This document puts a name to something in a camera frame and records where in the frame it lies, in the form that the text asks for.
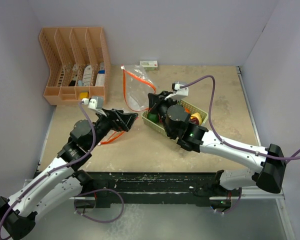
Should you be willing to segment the clear zip top bag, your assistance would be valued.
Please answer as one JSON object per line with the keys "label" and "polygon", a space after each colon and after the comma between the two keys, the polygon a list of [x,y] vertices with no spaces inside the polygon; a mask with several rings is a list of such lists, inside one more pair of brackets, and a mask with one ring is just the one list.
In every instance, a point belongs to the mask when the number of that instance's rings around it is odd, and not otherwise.
{"label": "clear zip top bag", "polygon": [[123,99],[129,110],[144,112],[149,109],[148,93],[156,93],[157,87],[141,65],[122,65]]}

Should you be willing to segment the dark red apple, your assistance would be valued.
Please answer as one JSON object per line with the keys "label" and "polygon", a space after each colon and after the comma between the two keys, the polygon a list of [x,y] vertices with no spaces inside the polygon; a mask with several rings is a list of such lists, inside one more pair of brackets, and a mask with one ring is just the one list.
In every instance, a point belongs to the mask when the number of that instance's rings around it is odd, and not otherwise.
{"label": "dark red apple", "polygon": [[196,125],[200,125],[200,121],[197,118],[191,118],[190,122]]}

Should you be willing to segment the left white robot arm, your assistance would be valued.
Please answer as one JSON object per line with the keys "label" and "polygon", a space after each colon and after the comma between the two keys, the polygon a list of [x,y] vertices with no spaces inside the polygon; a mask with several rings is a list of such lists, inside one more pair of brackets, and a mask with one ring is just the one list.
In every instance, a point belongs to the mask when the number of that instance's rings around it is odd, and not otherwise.
{"label": "left white robot arm", "polygon": [[9,197],[0,196],[0,240],[2,229],[8,233],[8,240],[21,240],[59,204],[96,191],[93,178],[81,166],[110,131],[128,132],[138,114],[101,109],[96,115],[96,122],[87,117],[74,124],[67,143],[30,183]]}

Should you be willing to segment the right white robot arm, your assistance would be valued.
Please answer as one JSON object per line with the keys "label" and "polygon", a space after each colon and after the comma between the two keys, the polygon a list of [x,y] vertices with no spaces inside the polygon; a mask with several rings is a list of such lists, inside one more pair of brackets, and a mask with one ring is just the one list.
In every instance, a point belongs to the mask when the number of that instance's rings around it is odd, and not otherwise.
{"label": "right white robot arm", "polygon": [[212,130],[190,121],[190,114],[172,100],[172,92],[149,93],[149,112],[159,116],[166,135],[176,140],[182,149],[191,152],[219,156],[245,168],[229,171],[219,170],[212,190],[218,196],[229,190],[257,186],[272,194],[279,194],[287,164],[282,160],[282,149],[275,144],[269,147],[254,146],[229,138],[220,138]]}

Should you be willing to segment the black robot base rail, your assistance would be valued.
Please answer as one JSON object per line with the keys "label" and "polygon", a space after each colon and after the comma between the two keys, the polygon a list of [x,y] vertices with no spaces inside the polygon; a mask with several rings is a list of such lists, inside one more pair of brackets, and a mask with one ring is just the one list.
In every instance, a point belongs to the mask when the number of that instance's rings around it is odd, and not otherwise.
{"label": "black robot base rail", "polygon": [[230,207],[240,190],[219,185],[216,172],[88,172],[76,176],[83,193],[95,198],[96,208],[112,204],[195,205]]}

